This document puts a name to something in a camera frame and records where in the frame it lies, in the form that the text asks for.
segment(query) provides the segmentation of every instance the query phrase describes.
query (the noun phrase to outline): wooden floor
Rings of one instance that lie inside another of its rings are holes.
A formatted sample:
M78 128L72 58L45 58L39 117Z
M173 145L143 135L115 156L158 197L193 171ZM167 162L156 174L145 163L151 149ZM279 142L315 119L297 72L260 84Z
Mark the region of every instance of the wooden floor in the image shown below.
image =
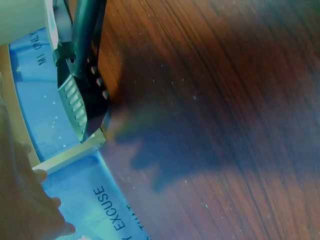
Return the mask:
M109 0L98 63L152 240L320 239L318 0Z

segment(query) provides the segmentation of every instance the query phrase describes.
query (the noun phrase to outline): human hand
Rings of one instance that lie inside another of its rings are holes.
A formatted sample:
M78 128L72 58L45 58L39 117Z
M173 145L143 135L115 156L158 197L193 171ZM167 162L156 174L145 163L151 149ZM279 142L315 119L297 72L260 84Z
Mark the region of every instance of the human hand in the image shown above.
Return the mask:
M60 199L48 197L41 186L47 173L33 171L30 146L13 139L1 81L0 73L0 239L54 240L71 235L76 230L60 213Z

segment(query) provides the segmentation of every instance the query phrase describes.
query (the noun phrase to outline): black plastic handle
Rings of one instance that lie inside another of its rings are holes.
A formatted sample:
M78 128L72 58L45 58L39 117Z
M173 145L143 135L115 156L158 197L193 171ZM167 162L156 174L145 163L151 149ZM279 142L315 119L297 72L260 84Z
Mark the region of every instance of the black plastic handle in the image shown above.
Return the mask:
M85 74L100 7L101 0L77 0L71 37L75 59L70 59L69 66L78 78Z

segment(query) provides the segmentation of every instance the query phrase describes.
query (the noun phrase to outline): white star print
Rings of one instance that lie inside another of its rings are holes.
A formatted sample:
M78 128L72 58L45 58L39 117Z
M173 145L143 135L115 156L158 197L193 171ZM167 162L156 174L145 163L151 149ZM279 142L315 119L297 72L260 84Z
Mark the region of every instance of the white star print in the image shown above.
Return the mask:
M15 71L16 71L17 74L20 73L21 72L21 67L17 66Z
M91 239L90 239L90 238L87 238L87 237L85 237L85 236L82 235L82 237L81 237L81 238L78 238L78 240L91 240Z

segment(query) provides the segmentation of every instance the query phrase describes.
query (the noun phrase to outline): white cardboard edge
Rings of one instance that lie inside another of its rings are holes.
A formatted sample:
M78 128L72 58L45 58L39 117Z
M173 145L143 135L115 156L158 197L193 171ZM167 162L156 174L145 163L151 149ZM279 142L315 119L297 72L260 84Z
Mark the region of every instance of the white cardboard edge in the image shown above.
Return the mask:
M45 11L46 11L45 27L48 31L50 45L53 48L53 50L55 50L58 48L59 36L58 36L58 28L57 28L54 8L53 8L53 0L45 0L44 3L45 3Z
M97 151L104 143L106 138L99 128L94 136L88 138L84 143L78 144L68 150L40 163L32 168L32 170L45 170L48 175L65 168L66 166L76 162L77 160Z

